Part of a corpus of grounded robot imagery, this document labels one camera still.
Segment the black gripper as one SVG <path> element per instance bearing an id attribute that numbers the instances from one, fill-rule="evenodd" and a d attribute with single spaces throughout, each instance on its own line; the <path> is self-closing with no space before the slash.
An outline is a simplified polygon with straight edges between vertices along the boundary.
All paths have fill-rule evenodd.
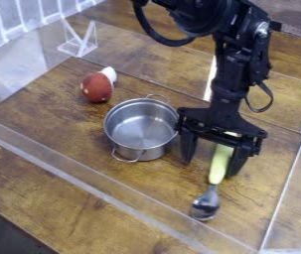
<path id="1" fill-rule="evenodd" d="M 248 157 L 260 153 L 267 132 L 249 123 L 240 115 L 241 101 L 247 99 L 249 87 L 228 88 L 213 85 L 213 99 L 208 108 L 180 107 L 176 129 L 181 135 L 181 158 L 189 164 L 196 155 L 198 139 L 210 140 L 235 148 L 227 177 L 237 175 Z"/>

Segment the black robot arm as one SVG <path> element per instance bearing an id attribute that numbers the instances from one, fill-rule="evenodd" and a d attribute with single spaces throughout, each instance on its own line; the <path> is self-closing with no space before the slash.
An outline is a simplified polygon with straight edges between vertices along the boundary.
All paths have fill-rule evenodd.
<path id="1" fill-rule="evenodd" d="M 188 37 L 170 40 L 152 28 L 144 14 L 150 3 L 165 7 Z M 213 79 L 212 104 L 208 108 L 178 109 L 182 160 L 194 157 L 200 139 L 233 148 L 227 176 L 235 176 L 247 159 L 260 153 L 267 132 L 247 122 L 239 107 L 248 101 L 249 88 L 268 87 L 271 33 L 280 25 L 248 0 L 131 0 L 136 17 L 146 34 L 169 47 L 181 47 L 196 38 L 212 36 L 216 42 L 217 75 Z"/>

